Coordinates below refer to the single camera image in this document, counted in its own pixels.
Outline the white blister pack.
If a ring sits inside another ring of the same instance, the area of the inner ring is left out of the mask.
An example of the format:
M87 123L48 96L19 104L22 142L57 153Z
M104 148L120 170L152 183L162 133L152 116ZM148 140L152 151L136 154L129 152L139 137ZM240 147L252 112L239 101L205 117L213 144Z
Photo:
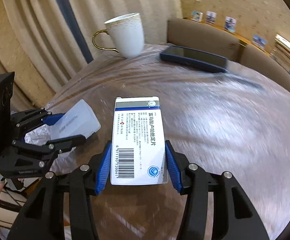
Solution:
M25 135L25 142L43 145L49 140L56 140L74 135L83 135L88 139L99 131L101 124L92 108L84 101L78 101L53 126L43 125Z

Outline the landscape photo frame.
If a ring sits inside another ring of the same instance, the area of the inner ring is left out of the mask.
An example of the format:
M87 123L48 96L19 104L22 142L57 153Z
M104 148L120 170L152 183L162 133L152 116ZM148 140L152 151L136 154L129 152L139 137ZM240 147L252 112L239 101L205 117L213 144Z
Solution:
M253 35L252 44L264 50L267 44L267 41L264 38L260 37L259 35Z

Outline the photo frame far left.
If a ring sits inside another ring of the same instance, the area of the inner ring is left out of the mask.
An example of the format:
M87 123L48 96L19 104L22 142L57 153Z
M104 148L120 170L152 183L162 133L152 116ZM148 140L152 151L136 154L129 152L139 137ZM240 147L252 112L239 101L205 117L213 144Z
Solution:
M196 22L201 22L203 19L203 12L196 11L196 10L192 11L191 19Z

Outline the stack of books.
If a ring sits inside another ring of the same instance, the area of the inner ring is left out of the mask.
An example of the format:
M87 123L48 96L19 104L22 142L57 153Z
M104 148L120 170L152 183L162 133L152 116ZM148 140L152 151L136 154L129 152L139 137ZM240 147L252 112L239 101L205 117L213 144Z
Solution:
M290 41L276 34L271 57L290 74Z

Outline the brown sofa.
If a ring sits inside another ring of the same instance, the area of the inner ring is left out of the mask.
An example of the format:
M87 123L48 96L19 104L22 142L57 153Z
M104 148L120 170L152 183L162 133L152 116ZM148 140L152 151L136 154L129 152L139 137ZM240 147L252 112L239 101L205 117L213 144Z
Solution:
M290 92L290 75L274 59L227 31L181 18L167 21L167 42L226 57L253 69Z

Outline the clear plastic table cover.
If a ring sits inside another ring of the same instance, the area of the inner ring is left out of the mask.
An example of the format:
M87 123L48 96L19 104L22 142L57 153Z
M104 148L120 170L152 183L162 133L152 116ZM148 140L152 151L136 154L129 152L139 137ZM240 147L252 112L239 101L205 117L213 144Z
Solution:
M207 172L232 172L270 239L290 239L290 93L234 62L225 74L162 62L163 49L147 45L133 59L106 51L53 97L46 106L51 112L64 113L85 100L101 124L53 169L71 172L103 150L112 137L117 97L157 96L173 148Z

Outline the dark blue smartphone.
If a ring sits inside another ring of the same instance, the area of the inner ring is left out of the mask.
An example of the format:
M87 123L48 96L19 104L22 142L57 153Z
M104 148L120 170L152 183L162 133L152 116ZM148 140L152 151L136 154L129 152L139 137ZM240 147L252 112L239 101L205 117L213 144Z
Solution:
M228 72L228 59L226 57L202 50L172 45L161 51L159 57L162 61L194 67L203 72Z

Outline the white blue medicine box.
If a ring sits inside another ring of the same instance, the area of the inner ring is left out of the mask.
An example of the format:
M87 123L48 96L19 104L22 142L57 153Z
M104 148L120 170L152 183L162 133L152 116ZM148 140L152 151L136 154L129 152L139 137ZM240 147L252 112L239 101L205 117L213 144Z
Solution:
M110 182L119 186L168 182L159 97L116 98Z

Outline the beige curtain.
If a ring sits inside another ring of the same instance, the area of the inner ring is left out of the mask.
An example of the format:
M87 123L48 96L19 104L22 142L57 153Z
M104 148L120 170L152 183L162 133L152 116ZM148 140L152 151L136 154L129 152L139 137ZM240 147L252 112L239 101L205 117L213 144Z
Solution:
M42 107L101 53L92 36L104 22L138 12L145 41L166 42L180 0L0 0L0 74L15 73L12 108Z

